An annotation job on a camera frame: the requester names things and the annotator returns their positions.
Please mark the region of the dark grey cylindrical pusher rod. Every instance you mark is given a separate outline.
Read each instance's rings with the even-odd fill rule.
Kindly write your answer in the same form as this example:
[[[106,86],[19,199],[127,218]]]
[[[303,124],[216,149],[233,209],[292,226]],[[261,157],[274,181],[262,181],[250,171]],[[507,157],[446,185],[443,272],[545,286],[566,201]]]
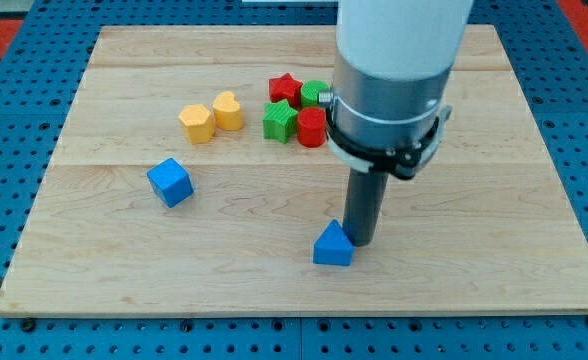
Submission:
[[[373,239],[387,180],[384,172],[350,171],[342,227],[355,247]]]

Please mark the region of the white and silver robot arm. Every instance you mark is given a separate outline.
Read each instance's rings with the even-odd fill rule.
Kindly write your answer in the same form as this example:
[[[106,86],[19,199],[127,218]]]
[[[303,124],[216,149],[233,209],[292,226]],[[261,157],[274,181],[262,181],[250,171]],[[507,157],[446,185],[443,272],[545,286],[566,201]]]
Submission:
[[[332,83],[318,96],[330,149],[350,168],[342,227],[375,232],[387,180],[432,159],[451,107],[443,94],[473,0],[341,0]]]

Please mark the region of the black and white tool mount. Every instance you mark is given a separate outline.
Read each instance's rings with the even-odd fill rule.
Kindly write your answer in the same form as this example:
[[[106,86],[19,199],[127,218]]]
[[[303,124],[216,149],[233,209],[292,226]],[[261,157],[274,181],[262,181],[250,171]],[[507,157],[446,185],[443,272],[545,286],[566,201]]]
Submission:
[[[326,134],[330,150],[350,168],[361,173],[383,172],[400,180],[411,180],[438,151],[445,133],[445,123],[453,107],[441,108],[428,132],[405,147],[384,150],[358,145],[343,135],[332,119],[332,110],[326,111]]]

